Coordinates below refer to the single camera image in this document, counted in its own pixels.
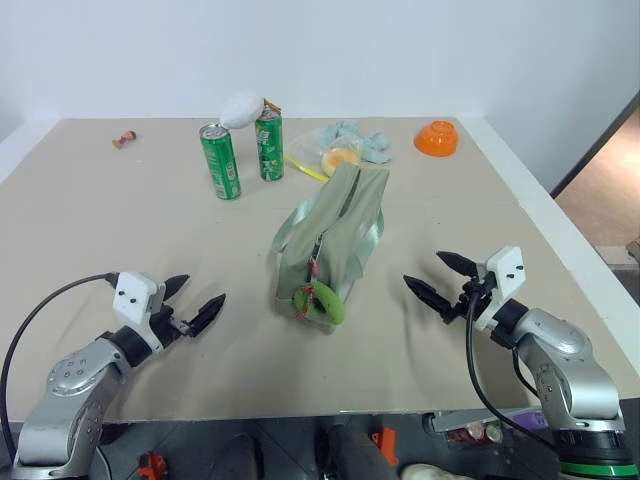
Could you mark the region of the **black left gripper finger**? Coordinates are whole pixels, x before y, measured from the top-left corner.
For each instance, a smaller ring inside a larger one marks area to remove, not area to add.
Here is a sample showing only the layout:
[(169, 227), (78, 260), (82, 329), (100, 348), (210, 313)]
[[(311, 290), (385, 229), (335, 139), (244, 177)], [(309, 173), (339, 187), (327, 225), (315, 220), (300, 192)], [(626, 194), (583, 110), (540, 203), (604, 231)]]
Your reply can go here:
[(167, 302), (171, 297), (177, 294), (189, 279), (190, 276), (188, 274), (175, 275), (166, 279), (164, 281), (165, 290), (163, 301)]
[(225, 300), (226, 295), (220, 294), (204, 304), (198, 310), (197, 315), (188, 323), (188, 335), (195, 338), (212, 324), (222, 310)]

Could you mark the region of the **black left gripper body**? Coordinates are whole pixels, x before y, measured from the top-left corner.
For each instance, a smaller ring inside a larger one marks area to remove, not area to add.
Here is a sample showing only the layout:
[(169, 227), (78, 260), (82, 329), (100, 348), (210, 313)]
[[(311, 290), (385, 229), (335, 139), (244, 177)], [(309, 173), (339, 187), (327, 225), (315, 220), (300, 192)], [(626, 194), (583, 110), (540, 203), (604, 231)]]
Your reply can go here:
[(176, 319), (174, 309), (166, 304), (162, 304), (159, 311), (151, 315), (149, 325), (162, 346), (169, 346), (182, 336), (192, 336), (191, 325)]

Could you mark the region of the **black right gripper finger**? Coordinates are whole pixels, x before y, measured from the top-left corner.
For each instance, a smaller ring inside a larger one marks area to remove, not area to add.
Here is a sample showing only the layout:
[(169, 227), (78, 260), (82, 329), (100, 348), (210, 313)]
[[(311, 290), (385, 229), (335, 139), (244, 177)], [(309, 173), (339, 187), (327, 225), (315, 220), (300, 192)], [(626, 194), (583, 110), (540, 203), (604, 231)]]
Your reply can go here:
[(403, 280), (411, 292), (424, 304), (437, 313), (451, 313), (453, 306), (431, 285), (418, 278), (404, 275)]
[(464, 257), (461, 254), (450, 251), (437, 251), (437, 257), (442, 260), (451, 270), (456, 273), (469, 277), (470, 279), (478, 279), (479, 272), (477, 263)]

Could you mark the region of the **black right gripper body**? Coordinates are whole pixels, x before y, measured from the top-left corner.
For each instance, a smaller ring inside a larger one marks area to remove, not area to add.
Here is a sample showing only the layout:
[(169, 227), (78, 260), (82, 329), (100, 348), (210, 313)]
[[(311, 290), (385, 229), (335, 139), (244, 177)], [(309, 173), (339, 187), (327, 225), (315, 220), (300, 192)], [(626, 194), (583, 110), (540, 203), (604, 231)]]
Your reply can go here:
[(485, 276), (482, 281), (472, 278), (466, 282), (458, 302), (442, 316), (444, 323), (450, 324), (457, 318), (467, 318), (471, 306), (474, 306), (472, 319), (476, 321), (491, 302), (495, 287), (496, 280), (493, 276)]

